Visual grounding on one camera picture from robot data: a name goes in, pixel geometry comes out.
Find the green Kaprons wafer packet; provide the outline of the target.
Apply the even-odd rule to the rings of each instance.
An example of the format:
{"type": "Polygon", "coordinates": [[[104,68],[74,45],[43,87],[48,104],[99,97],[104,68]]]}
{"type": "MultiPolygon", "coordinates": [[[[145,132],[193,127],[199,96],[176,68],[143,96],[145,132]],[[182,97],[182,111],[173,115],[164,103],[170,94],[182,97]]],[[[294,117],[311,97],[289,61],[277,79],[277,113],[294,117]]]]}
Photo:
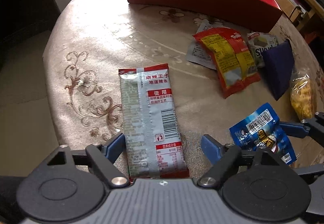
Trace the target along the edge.
{"type": "Polygon", "coordinates": [[[248,44],[251,54],[255,60],[255,64],[258,68],[264,66],[264,60],[262,53],[270,50],[272,47],[278,46],[278,39],[274,35],[262,32],[251,32],[247,34],[248,44]]]}

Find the dark blue snack packet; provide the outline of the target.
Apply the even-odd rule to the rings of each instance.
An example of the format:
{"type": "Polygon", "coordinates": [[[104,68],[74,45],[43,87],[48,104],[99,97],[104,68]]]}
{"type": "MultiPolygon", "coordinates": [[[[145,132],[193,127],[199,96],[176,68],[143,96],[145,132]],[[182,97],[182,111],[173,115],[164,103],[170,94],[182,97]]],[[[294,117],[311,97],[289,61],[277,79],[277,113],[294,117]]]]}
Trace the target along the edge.
{"type": "Polygon", "coordinates": [[[264,61],[264,66],[261,67],[261,75],[277,101],[289,88],[295,65],[290,40],[286,39],[278,46],[262,52],[261,55],[264,61]]]}

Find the blue cookie packet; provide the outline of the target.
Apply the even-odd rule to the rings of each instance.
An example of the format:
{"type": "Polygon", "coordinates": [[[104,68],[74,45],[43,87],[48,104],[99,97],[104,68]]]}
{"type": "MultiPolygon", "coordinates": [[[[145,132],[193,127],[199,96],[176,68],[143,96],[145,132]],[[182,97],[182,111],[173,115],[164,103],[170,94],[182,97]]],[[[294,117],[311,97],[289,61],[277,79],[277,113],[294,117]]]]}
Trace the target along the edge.
{"type": "Polygon", "coordinates": [[[279,117],[269,103],[230,127],[234,143],[243,150],[255,151],[258,147],[269,148],[282,161],[290,165],[296,155],[286,133],[279,125],[279,117]]]}

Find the beige floral tablecloth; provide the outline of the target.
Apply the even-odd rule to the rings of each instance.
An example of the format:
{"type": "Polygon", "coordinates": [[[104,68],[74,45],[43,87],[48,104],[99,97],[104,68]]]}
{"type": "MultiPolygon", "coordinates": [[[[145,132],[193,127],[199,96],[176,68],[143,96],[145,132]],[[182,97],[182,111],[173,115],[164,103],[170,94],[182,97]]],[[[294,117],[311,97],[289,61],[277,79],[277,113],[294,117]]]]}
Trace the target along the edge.
{"type": "Polygon", "coordinates": [[[60,144],[84,149],[121,131],[118,71],[167,63],[190,176],[209,169],[201,136],[231,142],[230,127],[270,103],[282,121],[298,118],[290,94],[275,100],[264,81],[228,98],[214,70],[186,60],[203,14],[127,0],[72,0],[43,54],[50,113],[60,144]]]}

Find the clear bag yellow snacks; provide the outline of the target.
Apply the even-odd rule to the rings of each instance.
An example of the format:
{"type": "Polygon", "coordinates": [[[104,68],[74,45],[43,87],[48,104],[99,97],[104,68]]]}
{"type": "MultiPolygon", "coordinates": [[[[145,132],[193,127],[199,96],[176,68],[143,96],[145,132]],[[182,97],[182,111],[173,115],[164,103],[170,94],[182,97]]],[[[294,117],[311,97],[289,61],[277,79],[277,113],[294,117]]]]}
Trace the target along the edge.
{"type": "Polygon", "coordinates": [[[294,68],[290,81],[291,105],[300,121],[310,119],[315,115],[317,96],[315,83],[307,67],[294,68]]]}

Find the silver red spicy strip packet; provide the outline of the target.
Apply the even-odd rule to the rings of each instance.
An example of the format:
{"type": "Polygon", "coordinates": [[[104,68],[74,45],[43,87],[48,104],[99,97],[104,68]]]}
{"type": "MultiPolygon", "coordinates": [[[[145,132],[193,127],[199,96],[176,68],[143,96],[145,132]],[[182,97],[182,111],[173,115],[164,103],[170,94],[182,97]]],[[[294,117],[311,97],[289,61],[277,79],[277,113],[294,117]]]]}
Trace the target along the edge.
{"type": "Polygon", "coordinates": [[[123,131],[134,178],[187,178],[169,66],[120,69],[123,131]]]}

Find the grey foil snack pouch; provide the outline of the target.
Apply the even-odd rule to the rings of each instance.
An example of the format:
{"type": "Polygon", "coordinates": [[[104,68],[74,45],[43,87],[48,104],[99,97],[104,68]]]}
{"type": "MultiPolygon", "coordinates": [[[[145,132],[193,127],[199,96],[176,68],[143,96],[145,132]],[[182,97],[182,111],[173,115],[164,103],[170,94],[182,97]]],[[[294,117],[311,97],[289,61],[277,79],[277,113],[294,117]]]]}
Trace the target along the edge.
{"type": "MultiPolygon", "coordinates": [[[[201,21],[200,26],[197,29],[197,33],[208,30],[212,28],[213,25],[209,23],[207,19],[203,19],[201,21]]],[[[186,60],[204,66],[206,68],[216,70],[216,67],[212,61],[211,56],[201,47],[201,45],[196,41],[193,40],[188,47],[186,60]]]]}

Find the red yellow snack packet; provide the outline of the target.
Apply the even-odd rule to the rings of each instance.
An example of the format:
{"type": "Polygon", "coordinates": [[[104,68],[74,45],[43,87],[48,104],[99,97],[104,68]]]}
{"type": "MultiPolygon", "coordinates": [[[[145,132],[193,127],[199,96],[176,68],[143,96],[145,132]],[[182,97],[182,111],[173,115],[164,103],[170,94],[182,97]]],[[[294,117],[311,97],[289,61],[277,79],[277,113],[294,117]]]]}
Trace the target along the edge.
{"type": "Polygon", "coordinates": [[[211,57],[224,98],[261,80],[252,54],[239,31],[213,27],[193,37],[211,57]]]}

